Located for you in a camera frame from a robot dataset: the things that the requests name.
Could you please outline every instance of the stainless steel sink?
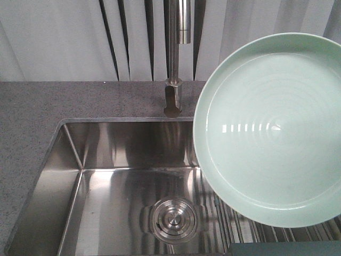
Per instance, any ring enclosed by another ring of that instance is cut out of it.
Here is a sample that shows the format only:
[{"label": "stainless steel sink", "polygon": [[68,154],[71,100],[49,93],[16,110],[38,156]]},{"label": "stainless steel sink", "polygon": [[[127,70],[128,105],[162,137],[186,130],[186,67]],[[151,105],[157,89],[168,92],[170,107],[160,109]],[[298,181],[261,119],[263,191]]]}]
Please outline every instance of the stainless steel sink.
[{"label": "stainless steel sink", "polygon": [[9,255],[228,254],[233,243],[341,240],[340,230],[340,216],[288,229],[230,209],[198,166],[189,119],[68,123]]}]

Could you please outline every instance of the drain strainer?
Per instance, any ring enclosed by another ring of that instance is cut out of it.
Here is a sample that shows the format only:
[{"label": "drain strainer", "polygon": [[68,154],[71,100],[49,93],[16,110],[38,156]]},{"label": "drain strainer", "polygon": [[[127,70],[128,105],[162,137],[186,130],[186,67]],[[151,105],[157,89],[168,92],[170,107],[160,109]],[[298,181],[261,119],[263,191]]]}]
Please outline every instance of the drain strainer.
[{"label": "drain strainer", "polygon": [[196,212],[183,198],[166,198],[157,202],[150,216],[151,230],[165,243],[185,243],[196,234]]}]

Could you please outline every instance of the mint green plate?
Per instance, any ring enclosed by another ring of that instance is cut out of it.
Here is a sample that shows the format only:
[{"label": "mint green plate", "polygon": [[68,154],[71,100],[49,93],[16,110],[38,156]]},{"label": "mint green plate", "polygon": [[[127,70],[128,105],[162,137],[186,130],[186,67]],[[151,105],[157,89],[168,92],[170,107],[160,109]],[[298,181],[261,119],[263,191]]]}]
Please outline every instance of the mint green plate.
[{"label": "mint green plate", "polygon": [[299,33],[240,48],[194,116],[204,175],[236,211],[277,227],[341,213],[341,46]]}]

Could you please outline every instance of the gray countertop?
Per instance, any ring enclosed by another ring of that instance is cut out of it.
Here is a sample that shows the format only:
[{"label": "gray countertop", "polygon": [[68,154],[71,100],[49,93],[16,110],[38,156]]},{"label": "gray countertop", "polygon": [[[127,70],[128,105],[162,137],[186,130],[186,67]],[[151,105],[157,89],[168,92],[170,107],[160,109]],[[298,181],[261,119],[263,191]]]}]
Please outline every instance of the gray countertop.
[{"label": "gray countertop", "polygon": [[[204,83],[184,82],[181,116],[194,115]],[[0,83],[0,255],[62,122],[164,118],[164,106],[164,82]]]}]

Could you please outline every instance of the faucet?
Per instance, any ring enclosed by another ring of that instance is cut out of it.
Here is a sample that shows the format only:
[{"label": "faucet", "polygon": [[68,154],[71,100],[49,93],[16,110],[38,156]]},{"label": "faucet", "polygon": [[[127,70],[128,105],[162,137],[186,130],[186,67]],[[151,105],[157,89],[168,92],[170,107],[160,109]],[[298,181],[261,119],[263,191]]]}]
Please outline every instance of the faucet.
[{"label": "faucet", "polygon": [[169,118],[176,118],[182,110],[182,81],[178,77],[179,44],[191,43],[191,1],[168,1],[168,74],[165,95],[166,108],[164,113]]}]

